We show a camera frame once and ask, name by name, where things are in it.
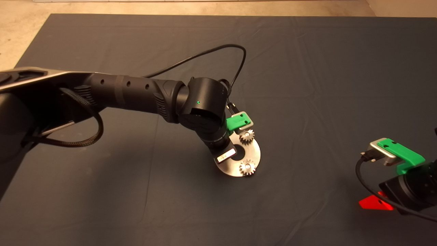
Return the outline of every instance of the beige floor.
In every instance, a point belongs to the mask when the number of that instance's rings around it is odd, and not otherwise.
[[[437,0],[34,3],[0,0],[0,70],[13,68],[51,13],[260,16],[432,16]]]

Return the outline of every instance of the red object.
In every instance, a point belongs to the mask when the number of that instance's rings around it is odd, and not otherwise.
[[[379,191],[378,194],[383,197],[387,197],[382,191]],[[381,201],[374,195],[364,198],[359,203],[363,209],[394,210],[394,208],[390,204]]]

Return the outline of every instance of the gray tablecloth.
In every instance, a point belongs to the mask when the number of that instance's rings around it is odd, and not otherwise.
[[[0,245],[435,243],[431,222],[362,210],[354,173],[381,137],[437,158],[435,18],[54,14],[17,66],[141,76],[225,43],[248,51],[231,100],[255,122],[253,177],[221,173],[180,125],[105,109],[95,145],[27,154],[0,203]],[[223,50],[159,78],[231,79],[240,57]],[[380,163],[363,172],[375,187],[395,176]]]

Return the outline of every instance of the small gear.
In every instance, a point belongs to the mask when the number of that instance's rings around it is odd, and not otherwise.
[[[250,144],[254,138],[255,132],[252,129],[240,133],[240,142],[242,144]]]
[[[240,164],[240,172],[247,176],[255,173],[255,163],[251,160],[242,161]]]

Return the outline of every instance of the metal plate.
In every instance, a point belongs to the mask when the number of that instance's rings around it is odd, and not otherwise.
[[[250,144],[242,144],[240,142],[239,135],[236,133],[232,134],[229,138],[234,145],[240,145],[244,148],[245,155],[241,160],[238,161],[229,158],[220,164],[216,164],[217,167],[227,175],[233,177],[243,177],[245,175],[240,172],[240,164],[245,160],[251,160],[253,161],[256,170],[261,160],[261,150],[257,141],[254,139]]]

